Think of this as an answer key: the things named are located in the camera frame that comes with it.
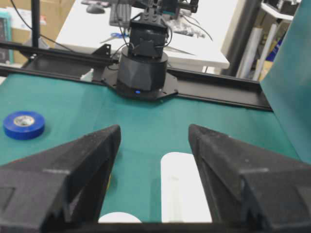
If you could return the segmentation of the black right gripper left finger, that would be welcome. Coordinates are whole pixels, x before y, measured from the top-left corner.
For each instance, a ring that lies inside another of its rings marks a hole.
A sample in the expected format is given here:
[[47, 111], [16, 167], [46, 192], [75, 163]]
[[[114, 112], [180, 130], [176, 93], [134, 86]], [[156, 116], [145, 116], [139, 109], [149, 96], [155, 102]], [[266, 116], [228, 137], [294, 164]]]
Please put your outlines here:
[[0, 230], [50, 233], [96, 223], [121, 128], [112, 125], [0, 167]]

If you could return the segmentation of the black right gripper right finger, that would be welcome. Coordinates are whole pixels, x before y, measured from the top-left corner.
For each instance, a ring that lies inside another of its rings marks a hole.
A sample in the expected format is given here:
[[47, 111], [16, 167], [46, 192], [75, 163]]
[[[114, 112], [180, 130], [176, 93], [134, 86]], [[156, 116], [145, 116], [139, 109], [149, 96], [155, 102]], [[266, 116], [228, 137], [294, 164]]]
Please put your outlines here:
[[253, 232], [310, 232], [309, 164], [196, 124], [188, 137], [213, 221]]

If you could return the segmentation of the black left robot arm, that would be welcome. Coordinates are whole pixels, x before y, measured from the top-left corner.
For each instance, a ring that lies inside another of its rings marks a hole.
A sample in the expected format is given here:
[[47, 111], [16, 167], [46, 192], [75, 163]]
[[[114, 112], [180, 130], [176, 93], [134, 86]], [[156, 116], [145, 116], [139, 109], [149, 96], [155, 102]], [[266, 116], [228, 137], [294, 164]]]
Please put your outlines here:
[[118, 62], [102, 74], [105, 85], [118, 94], [140, 100], [156, 100], [178, 94], [178, 79], [167, 72], [168, 56], [163, 51], [173, 37], [162, 15], [177, 15], [179, 9], [197, 12], [198, 1], [130, 0], [144, 11], [129, 21], [129, 42], [121, 48]]

